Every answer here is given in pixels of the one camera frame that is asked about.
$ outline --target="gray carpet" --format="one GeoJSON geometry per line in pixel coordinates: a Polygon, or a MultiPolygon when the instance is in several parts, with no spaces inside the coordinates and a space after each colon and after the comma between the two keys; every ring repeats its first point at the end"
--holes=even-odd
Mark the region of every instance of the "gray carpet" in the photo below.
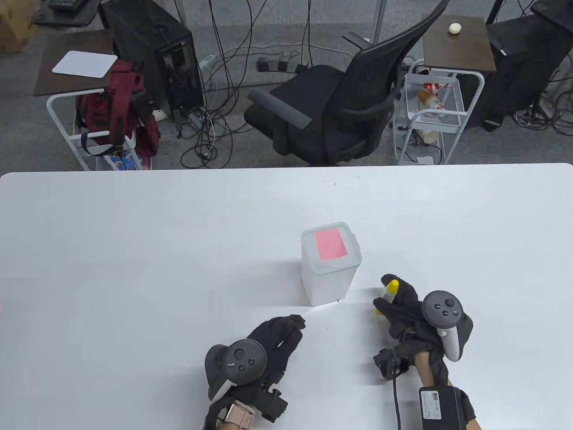
{"type": "MultiPolygon", "coordinates": [[[[170,12],[175,9],[170,0],[164,0],[170,12]]],[[[264,0],[251,0],[256,13],[264,0]]],[[[199,58],[216,53],[214,32],[211,27],[207,0],[184,0],[188,22],[194,33],[199,58]]],[[[416,23],[421,14],[430,11],[437,0],[388,0],[384,21],[383,38],[392,36],[416,23]]],[[[264,46],[274,42],[299,44],[306,20],[307,0],[269,0],[261,13],[253,32],[253,45],[264,46]]],[[[493,0],[452,0],[446,13],[486,17],[493,0]]],[[[246,2],[237,0],[213,0],[219,32],[225,49],[237,46],[248,31],[248,9],[246,2]]],[[[342,39],[342,34],[352,30],[369,36],[375,0],[314,0],[312,3],[312,43],[350,53],[356,52],[352,45],[342,39]]],[[[507,0],[500,19],[519,16],[515,0],[507,0]]],[[[99,28],[96,20],[91,28],[99,28]]],[[[45,97],[33,97],[32,90],[46,35],[55,30],[41,29],[31,41],[25,53],[0,54],[0,175],[10,171],[80,170],[80,166],[56,130],[45,108],[45,97]]],[[[272,47],[264,50],[253,48],[254,52],[278,54],[284,51],[300,51],[300,46],[272,47]]],[[[413,52],[422,56],[421,45],[413,52]]],[[[268,84],[284,81],[290,75],[279,73],[257,73],[254,68],[255,55],[249,58],[244,84],[268,84]]],[[[330,64],[344,69],[350,56],[313,49],[315,64],[330,64]]],[[[245,66],[245,56],[236,57],[230,64],[233,79],[238,82],[245,66]]],[[[217,73],[212,89],[224,88],[224,74],[217,73]]],[[[241,100],[228,116],[232,127],[243,123],[242,113],[249,104],[245,96],[250,88],[241,91],[241,100]]],[[[209,92],[209,103],[215,91],[209,92]]],[[[222,91],[217,92],[220,100],[222,91]]],[[[62,101],[59,105],[62,116],[73,118],[73,104],[62,101]]],[[[160,123],[162,140],[158,156],[154,159],[155,169],[180,169],[179,158],[191,141],[177,139],[173,124],[160,123]]],[[[395,158],[392,150],[390,130],[386,130],[380,147],[367,158],[352,161],[349,165],[392,165],[395,158]]],[[[534,132],[519,127],[507,120],[500,130],[487,133],[480,128],[466,130],[451,163],[532,163],[573,162],[572,138],[561,136],[554,130],[534,132]]],[[[229,155],[230,139],[217,143],[218,159],[213,167],[224,163],[229,155]]],[[[185,157],[188,165],[197,165],[194,155],[185,157]]],[[[229,167],[289,167],[304,166],[296,157],[281,157],[274,153],[269,139],[255,130],[235,135],[233,154],[229,167]]]]}

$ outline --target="computer tower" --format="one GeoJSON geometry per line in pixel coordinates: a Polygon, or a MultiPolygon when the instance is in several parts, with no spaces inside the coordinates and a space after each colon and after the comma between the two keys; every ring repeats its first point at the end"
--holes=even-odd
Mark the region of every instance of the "computer tower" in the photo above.
{"type": "MultiPolygon", "coordinates": [[[[573,48],[573,35],[538,15],[491,24],[487,30],[497,72],[486,76],[468,127],[494,129],[506,115],[527,109],[543,94],[573,48]]],[[[472,76],[458,78],[467,105],[477,82],[472,76]]]]}
{"type": "Polygon", "coordinates": [[[204,106],[193,35],[152,0],[101,4],[117,54],[141,67],[146,90],[168,115],[204,106]]]}

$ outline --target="black mesh chair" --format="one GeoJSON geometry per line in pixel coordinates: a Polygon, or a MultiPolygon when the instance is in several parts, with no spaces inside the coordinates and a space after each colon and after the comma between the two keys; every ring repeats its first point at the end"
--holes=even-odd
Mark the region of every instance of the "black mesh chair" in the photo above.
{"type": "Polygon", "coordinates": [[[394,114],[403,79],[402,62],[449,0],[409,30],[377,45],[355,33],[344,38],[358,46],[346,72],[317,65],[270,93],[255,89],[245,121],[273,139],[281,155],[294,154],[315,166],[366,157],[378,147],[394,114]]]}

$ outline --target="chair backrest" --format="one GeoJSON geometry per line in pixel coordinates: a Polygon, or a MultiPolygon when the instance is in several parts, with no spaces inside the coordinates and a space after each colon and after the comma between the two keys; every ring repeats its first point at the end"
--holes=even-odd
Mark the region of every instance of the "chair backrest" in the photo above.
{"type": "Polygon", "coordinates": [[[376,119],[346,118],[344,110],[363,111],[384,102],[394,85],[400,85],[400,67],[413,46],[444,12],[450,0],[441,0],[438,6],[421,22],[388,40],[358,52],[348,66],[323,113],[324,143],[331,162],[360,158],[372,153],[378,146],[382,132],[393,112],[382,112],[376,119]],[[329,133],[329,127],[338,127],[338,133],[329,133]],[[337,142],[334,135],[343,133],[366,136],[366,145],[352,147],[355,139],[337,142]]]}

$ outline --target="red backpack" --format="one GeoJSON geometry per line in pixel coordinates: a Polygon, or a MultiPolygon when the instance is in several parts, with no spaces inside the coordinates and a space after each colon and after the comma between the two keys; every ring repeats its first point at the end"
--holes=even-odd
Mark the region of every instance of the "red backpack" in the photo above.
{"type": "Polygon", "coordinates": [[[121,152],[125,136],[133,137],[135,152],[141,157],[157,155],[161,134],[153,116],[149,97],[146,95],[143,76],[134,71],[130,62],[117,60],[111,68],[111,83],[103,93],[80,96],[77,110],[89,132],[109,130],[109,136],[94,138],[99,145],[112,147],[100,154],[88,151],[88,134],[83,133],[81,146],[96,157],[121,152]]]}

